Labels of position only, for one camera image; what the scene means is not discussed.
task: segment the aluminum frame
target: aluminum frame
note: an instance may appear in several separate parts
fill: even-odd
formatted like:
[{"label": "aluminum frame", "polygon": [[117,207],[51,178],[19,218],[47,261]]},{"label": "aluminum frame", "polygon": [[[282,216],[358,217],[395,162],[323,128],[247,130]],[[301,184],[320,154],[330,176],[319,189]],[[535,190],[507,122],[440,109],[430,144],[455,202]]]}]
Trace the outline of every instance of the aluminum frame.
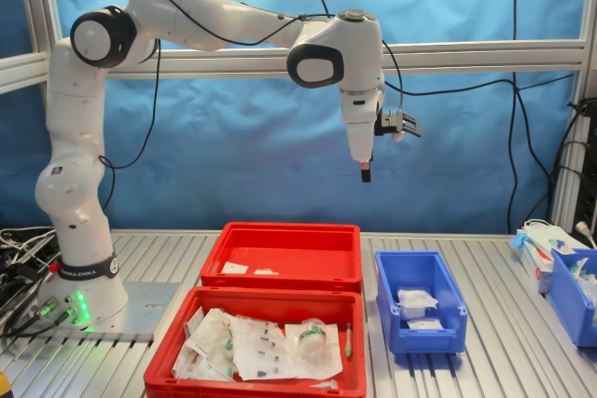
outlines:
[{"label": "aluminum frame", "polygon": [[[34,53],[0,60],[0,93],[45,81],[48,55],[62,37],[56,0],[24,0]],[[597,62],[592,60],[597,0],[585,0],[581,36],[571,40],[473,41],[454,43],[393,44],[390,47],[405,74],[478,72],[576,71],[573,103],[597,94]],[[224,49],[218,52],[163,50],[163,78],[273,78],[287,76],[282,48]],[[151,79],[157,59],[132,68],[117,69],[115,79]],[[383,70],[394,74],[385,50]],[[579,119],[571,138],[586,141],[588,120]],[[580,170],[581,145],[569,145],[563,163]],[[563,172],[557,185],[552,219],[566,230],[572,228],[579,181]]]}]

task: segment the medical supply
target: medical supply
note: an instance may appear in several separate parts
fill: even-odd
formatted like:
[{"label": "medical supply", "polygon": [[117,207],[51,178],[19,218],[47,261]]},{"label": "medical supply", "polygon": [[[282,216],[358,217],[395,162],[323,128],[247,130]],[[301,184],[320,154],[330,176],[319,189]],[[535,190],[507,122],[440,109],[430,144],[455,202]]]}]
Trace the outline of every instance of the medical supply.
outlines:
[{"label": "medical supply", "polygon": [[222,274],[244,274],[246,273],[248,266],[237,265],[236,263],[230,263],[227,261],[224,263],[224,267],[222,268]]},{"label": "medical supply", "polygon": [[[597,286],[590,284],[588,281],[580,277],[576,279],[576,282],[578,283],[578,286],[584,295],[587,296],[587,299],[590,300],[595,309],[597,309]],[[597,313],[593,315],[593,323],[597,323]]]},{"label": "medical supply", "polygon": [[552,226],[542,220],[529,220],[524,223],[522,230],[533,240],[535,246],[547,254],[551,254],[552,249],[562,255],[574,254],[575,249],[589,249],[564,232],[561,227]]},{"label": "medical supply", "polygon": [[589,261],[588,258],[582,258],[570,267],[570,273],[575,280],[578,280],[578,277],[580,277],[580,271],[587,261]]},{"label": "medical supply", "polygon": [[236,316],[231,323],[231,331],[233,361],[243,380],[296,376],[292,353],[276,323]]},{"label": "medical supply", "polygon": [[319,387],[321,389],[337,389],[338,382],[336,382],[336,380],[334,380],[334,379],[330,379],[329,381],[320,382],[319,384],[313,384],[312,386],[309,386],[309,387]]},{"label": "medical supply", "polygon": [[527,275],[533,280],[539,294],[546,294],[551,285],[551,271],[553,259],[551,253],[539,249],[531,238],[520,231],[510,240],[510,247],[518,255]]},{"label": "medical supply", "polygon": [[232,371],[230,374],[223,374],[219,369],[209,363],[207,360],[201,358],[194,366],[192,371],[187,375],[188,379],[209,379],[212,381],[234,381],[232,378]]},{"label": "medical supply", "polygon": [[403,321],[409,321],[425,317],[428,308],[437,308],[437,300],[424,289],[400,288],[398,289],[398,305],[400,306],[400,318]]},{"label": "medical supply", "polygon": [[309,319],[302,323],[303,332],[298,337],[298,346],[304,359],[316,363],[327,356],[327,337],[323,330],[325,326],[319,319]]},{"label": "medical supply", "polygon": [[197,309],[197,312],[193,314],[193,317],[191,317],[188,320],[188,322],[185,323],[185,335],[187,336],[187,338],[189,338],[190,335],[195,333],[195,330],[199,328],[199,325],[203,321],[204,317],[205,316],[203,314],[203,308],[199,307],[199,309]]},{"label": "medical supply", "polygon": [[233,319],[221,309],[210,309],[185,345],[207,358],[223,338],[228,339],[228,330]]},{"label": "medical supply", "polygon": [[588,281],[593,286],[597,286],[597,276],[595,276],[595,274],[587,274],[586,270],[582,270],[579,277],[585,281]]},{"label": "medical supply", "polygon": [[346,346],[344,347],[344,354],[347,359],[353,356],[353,330],[349,323],[346,323]]},{"label": "medical supply", "polygon": [[176,357],[176,361],[174,361],[172,376],[177,378],[185,377],[189,368],[195,363],[197,356],[199,355],[195,350],[183,345],[178,357]]},{"label": "medical supply", "polygon": [[301,325],[286,325],[285,332],[295,360],[295,377],[324,380],[342,371],[336,324],[326,325],[319,319],[309,319]]},{"label": "medical supply", "polygon": [[428,318],[428,319],[413,319],[408,321],[407,324],[411,330],[443,330],[439,319]]},{"label": "medical supply", "polygon": [[271,269],[255,269],[255,275],[280,275],[280,272],[274,272]]}]

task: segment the black label band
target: black label band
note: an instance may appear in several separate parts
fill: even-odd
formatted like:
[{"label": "black label band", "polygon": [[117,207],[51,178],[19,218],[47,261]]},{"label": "black label band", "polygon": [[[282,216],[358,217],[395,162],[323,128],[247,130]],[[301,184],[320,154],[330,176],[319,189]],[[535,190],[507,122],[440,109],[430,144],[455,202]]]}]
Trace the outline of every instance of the black label band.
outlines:
[{"label": "black label band", "polygon": [[108,279],[113,279],[118,274],[118,261],[116,260],[116,254],[114,253],[104,261],[94,265],[68,266],[63,262],[62,257],[59,257],[58,261],[60,263],[58,276],[65,280],[85,281],[103,276],[106,276]]}]

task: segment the red plastic bin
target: red plastic bin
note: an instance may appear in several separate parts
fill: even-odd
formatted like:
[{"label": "red plastic bin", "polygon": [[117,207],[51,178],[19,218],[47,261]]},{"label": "red plastic bin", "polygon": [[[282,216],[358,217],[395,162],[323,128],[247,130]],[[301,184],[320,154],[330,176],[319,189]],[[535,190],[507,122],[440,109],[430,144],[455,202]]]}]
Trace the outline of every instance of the red plastic bin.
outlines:
[{"label": "red plastic bin", "polygon": [[[335,389],[309,387],[322,381],[314,379],[279,379],[220,382],[194,379],[176,379],[171,371],[176,356],[185,342],[184,323],[199,309],[207,313],[222,308],[236,315],[285,323],[300,323],[316,317],[325,323],[338,325],[342,372],[333,378]],[[344,354],[346,323],[353,326],[353,356]],[[198,287],[188,292],[183,305],[174,317],[166,336],[147,368],[144,380],[148,398],[310,398],[345,397],[365,398],[367,394],[361,295],[324,291],[272,291],[246,288]]]},{"label": "red plastic bin", "polygon": [[[230,261],[246,274],[222,274]],[[269,268],[279,275],[255,275]],[[201,269],[201,284],[267,289],[361,291],[357,226],[228,223]]]}]

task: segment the green led light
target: green led light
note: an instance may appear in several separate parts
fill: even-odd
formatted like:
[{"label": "green led light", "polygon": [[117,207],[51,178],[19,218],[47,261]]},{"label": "green led light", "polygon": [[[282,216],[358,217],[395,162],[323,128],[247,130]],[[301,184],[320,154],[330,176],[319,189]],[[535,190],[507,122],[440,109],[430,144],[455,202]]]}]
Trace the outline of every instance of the green led light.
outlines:
[{"label": "green led light", "polygon": [[78,324],[87,323],[91,320],[90,312],[88,311],[87,302],[85,301],[85,296],[80,291],[76,292],[76,297],[78,298],[78,305],[83,311],[83,319],[78,320]]}]

